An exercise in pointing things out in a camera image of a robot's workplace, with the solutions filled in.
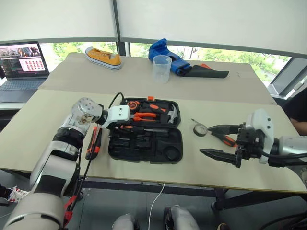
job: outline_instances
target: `tool case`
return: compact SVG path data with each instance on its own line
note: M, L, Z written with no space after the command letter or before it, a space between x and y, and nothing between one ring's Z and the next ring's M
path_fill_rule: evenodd
M108 146L108 153L113 159L132 162L149 161L157 164L175 164L181 160L182 135L177 129L180 124L180 110L176 102L148 97L147 99L126 98L120 104L129 105L130 115L154 113L157 114L157 117L142 117L142 119L151 121L135 121L130 118L128 122L114 124L110 128ZM151 106L154 108L158 106L158 110L163 111L153 110ZM177 115L173 123L170 123L171 116L168 113L174 109Z

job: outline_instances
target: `white cable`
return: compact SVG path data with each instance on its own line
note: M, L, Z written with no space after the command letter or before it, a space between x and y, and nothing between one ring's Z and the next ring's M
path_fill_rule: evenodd
M8 216L8 215L10 215L11 214L11 212L10 213L8 213L8 214L5 214L4 216L2 216L2 217L0 217L0 219L1 218L3 218L3 217L6 217L6 216Z
M161 189L161 192L160 192L159 195L157 195L157 197L154 199L154 201L153 201L153 203L152 203L152 206L151 206L151 208L150 208L149 219L148 219L148 230L150 230L150 217L151 217L151 215L152 215L152 209L153 209L154 203L155 203L155 201L158 199L158 197L161 195L161 193L163 192L164 186L165 186L165 183L163 184L163 187L162 187L162 189Z

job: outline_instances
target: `black tool case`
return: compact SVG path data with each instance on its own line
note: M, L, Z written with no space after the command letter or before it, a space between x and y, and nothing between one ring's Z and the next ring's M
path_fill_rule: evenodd
M183 146L182 135L176 127L180 123L180 110L176 102L146 99L146 98L126 98L120 104L124 105L131 101L138 101L140 104L137 109L130 109L130 114L137 113L156 113L148 107L154 104L160 108L173 111L173 106L177 110L177 116L173 123L169 123L168 114L159 114L155 121L134 121L132 118L125 123L117 123L110 129L110 142L108 152L113 159L126 160L132 162L150 161L150 163L171 163L175 164L182 158ZM121 129L124 126L141 127L152 129L153 131L129 131Z

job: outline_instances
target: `green trees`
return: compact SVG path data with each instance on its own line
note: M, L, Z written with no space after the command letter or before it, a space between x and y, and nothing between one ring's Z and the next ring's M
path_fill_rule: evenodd
M54 53L63 61L69 53L84 53L86 48L95 47L111 53L117 53L115 42L69 42L69 43L53 43Z
M117 53L115 42L71 42L53 43L54 53L63 61L71 52L84 53L89 46L96 47L111 53ZM148 57L151 44L130 43L132 57ZM250 64L257 76L263 81L271 81L284 67L289 57L253 53L225 49L211 49L188 46L167 46L168 49L185 60L222 61Z
M148 57L151 44L131 43L131 56ZM167 46L168 49L185 60L222 61L248 63L263 81L271 81L283 68L290 57L253 53L245 51L210 49L187 46Z

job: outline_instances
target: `laptop keyboard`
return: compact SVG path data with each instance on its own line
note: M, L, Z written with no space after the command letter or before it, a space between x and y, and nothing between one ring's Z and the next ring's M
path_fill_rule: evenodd
M7 80L1 87L3 90L36 90L46 79Z

